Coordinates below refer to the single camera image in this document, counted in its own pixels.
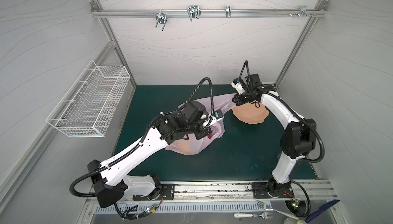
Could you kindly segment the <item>pink plastic bag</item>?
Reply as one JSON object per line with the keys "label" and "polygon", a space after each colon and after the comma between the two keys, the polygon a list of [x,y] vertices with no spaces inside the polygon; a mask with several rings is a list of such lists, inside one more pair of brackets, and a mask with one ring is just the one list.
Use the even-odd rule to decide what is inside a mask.
{"label": "pink plastic bag", "polygon": [[[225,94],[220,96],[214,96],[214,111],[221,110],[225,115],[228,111],[234,108],[236,105],[232,102],[235,93]],[[225,132],[224,120],[221,120],[210,126],[212,132],[210,135],[196,139],[194,134],[189,135],[188,140],[176,140],[171,145],[168,145],[165,150],[171,150],[176,153],[183,155],[195,155],[199,154],[202,150],[208,147],[215,139],[221,138]]]}

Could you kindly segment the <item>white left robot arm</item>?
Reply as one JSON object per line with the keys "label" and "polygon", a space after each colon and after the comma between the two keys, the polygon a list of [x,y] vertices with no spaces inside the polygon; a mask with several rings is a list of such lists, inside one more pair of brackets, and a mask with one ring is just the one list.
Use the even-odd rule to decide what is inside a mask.
{"label": "white left robot arm", "polygon": [[161,188],[155,178],[146,176],[132,182],[126,180],[128,173],[177,140],[188,140],[189,135],[197,140],[207,137],[216,121],[214,110],[207,112],[203,105],[188,98],[179,108],[154,117],[142,137],[128,148],[103,162],[93,160],[89,173],[74,180],[69,191],[76,197],[96,197],[102,208],[117,203],[133,187],[140,189],[140,195],[154,195]]}

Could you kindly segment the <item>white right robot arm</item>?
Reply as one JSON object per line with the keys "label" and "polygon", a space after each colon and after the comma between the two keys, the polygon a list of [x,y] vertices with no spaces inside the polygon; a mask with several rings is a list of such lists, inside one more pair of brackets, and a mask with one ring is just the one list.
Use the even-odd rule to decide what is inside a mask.
{"label": "white right robot arm", "polygon": [[273,85],[263,84],[258,74],[251,75],[247,60],[231,86],[236,89],[232,99],[236,106],[250,103],[259,108],[264,105],[284,128],[278,164],[267,184],[268,194],[278,198],[291,188],[291,173],[298,162],[318,163],[324,158],[325,148],[316,122],[299,115],[282,100]]}

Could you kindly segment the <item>brown fruit plate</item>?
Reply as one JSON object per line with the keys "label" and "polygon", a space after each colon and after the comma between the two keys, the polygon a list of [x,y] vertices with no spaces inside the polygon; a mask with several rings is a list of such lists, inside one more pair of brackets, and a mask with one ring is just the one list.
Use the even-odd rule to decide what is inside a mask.
{"label": "brown fruit plate", "polygon": [[240,121],[247,124],[263,123],[270,113],[266,107],[259,102],[235,106],[232,112]]}

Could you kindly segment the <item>green table mat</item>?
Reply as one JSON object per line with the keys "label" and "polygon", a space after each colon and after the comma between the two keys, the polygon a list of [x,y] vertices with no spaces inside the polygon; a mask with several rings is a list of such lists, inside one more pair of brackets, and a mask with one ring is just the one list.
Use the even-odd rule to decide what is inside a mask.
{"label": "green table mat", "polygon": [[[148,123],[160,112],[175,109],[193,95],[195,99],[230,94],[228,85],[138,86],[134,93],[115,151],[139,139]],[[266,180],[276,167],[283,127],[274,115],[262,124],[245,124],[231,111],[224,116],[225,132],[196,155],[171,150],[154,153],[131,172],[133,176],[155,174],[160,181]]]}

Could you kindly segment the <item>metal u-bolt clamp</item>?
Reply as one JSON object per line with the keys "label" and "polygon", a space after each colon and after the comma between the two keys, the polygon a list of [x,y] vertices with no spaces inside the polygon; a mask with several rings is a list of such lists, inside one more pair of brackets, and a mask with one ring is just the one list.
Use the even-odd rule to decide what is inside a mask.
{"label": "metal u-bolt clamp", "polygon": [[199,19],[201,15],[201,8],[200,6],[191,6],[187,8],[187,14],[189,16],[190,21],[193,21],[193,19]]}

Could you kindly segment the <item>metal hook clamp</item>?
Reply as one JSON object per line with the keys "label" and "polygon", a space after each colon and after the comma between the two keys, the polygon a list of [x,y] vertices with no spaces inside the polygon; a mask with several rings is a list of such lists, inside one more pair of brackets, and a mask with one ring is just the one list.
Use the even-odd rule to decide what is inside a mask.
{"label": "metal hook clamp", "polygon": [[155,27],[157,28],[158,25],[162,25],[162,31],[165,29],[166,23],[167,23],[168,17],[165,13],[159,12],[156,15],[156,25]]}

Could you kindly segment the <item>silver fork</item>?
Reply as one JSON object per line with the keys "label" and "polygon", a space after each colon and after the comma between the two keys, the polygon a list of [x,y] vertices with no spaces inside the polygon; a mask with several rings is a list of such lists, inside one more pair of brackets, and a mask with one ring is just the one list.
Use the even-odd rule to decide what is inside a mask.
{"label": "silver fork", "polygon": [[292,215],[292,214],[289,214],[289,213],[286,213],[286,212],[279,211],[279,210],[276,210],[276,209],[271,208],[269,205],[267,205],[267,204],[264,203],[263,201],[258,200],[258,201],[257,201],[257,205],[258,205],[260,208],[262,208],[263,210],[266,210],[266,211],[274,211],[274,212],[279,213],[279,214],[281,214],[281,215],[283,215],[283,216],[286,216],[286,217],[288,217],[288,218],[292,218],[292,219],[299,220],[298,217],[296,217],[296,216],[294,216],[294,215]]}

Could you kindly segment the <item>white cup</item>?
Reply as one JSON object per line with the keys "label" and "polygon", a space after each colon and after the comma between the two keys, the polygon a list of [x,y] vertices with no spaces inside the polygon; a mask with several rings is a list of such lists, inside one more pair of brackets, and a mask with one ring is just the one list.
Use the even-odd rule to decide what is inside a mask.
{"label": "white cup", "polygon": [[294,219],[294,218],[288,217],[283,221],[283,224],[307,224],[307,222],[300,220],[300,219]]}

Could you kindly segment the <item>blue plastic knife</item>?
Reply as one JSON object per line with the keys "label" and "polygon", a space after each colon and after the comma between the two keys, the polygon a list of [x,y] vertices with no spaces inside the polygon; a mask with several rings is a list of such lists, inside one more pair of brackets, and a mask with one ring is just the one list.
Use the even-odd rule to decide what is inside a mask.
{"label": "blue plastic knife", "polygon": [[312,220],[314,220],[316,217],[320,216],[321,214],[323,214],[326,210],[330,209],[331,207],[335,206],[337,203],[339,203],[340,200],[335,199],[332,201],[327,202],[326,204],[322,205],[321,207],[319,207],[319,209],[313,213],[311,213],[305,220],[305,222],[308,224],[309,222],[311,222]]}

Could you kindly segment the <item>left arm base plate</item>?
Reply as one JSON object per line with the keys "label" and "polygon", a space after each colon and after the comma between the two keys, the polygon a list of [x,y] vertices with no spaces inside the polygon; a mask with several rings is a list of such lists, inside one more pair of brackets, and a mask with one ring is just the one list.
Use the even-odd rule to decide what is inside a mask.
{"label": "left arm base plate", "polygon": [[175,197],[175,184],[162,184],[148,196],[134,195],[134,201],[173,200]]}

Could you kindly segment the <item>small metal bracket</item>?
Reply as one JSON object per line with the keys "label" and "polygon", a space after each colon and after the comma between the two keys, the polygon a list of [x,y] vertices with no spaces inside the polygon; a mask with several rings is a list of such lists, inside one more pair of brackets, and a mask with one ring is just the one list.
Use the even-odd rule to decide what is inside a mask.
{"label": "small metal bracket", "polygon": [[232,16],[232,8],[231,6],[226,7],[226,18],[231,18]]}

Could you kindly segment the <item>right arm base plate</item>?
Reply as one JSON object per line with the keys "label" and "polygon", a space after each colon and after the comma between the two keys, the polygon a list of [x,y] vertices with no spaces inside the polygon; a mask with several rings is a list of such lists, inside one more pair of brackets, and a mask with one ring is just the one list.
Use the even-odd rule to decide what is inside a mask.
{"label": "right arm base plate", "polygon": [[251,191],[255,199],[294,197],[290,182],[285,184],[276,184],[272,181],[252,183]]}

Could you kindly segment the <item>white handled fork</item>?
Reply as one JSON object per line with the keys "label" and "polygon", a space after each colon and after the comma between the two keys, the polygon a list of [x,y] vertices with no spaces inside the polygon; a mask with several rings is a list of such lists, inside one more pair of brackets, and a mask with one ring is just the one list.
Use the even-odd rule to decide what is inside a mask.
{"label": "white handled fork", "polygon": [[233,215],[235,218],[251,218],[251,217],[262,217],[263,219],[274,218],[272,213],[263,212],[262,214],[251,214],[251,213],[235,213]]}

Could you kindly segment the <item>aluminium crossbar rail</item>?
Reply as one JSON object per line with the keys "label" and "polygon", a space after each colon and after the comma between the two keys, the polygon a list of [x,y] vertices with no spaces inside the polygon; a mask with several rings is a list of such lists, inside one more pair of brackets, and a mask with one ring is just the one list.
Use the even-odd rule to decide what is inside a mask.
{"label": "aluminium crossbar rail", "polygon": [[[300,9],[233,9],[231,18],[266,18],[290,17],[289,13],[297,13]],[[325,17],[326,10],[307,9],[316,14],[315,17]],[[92,12],[94,18],[155,18],[157,13],[163,12],[168,18],[188,18],[186,9],[170,10],[99,10]],[[200,18],[226,18],[224,9],[201,9]]]}

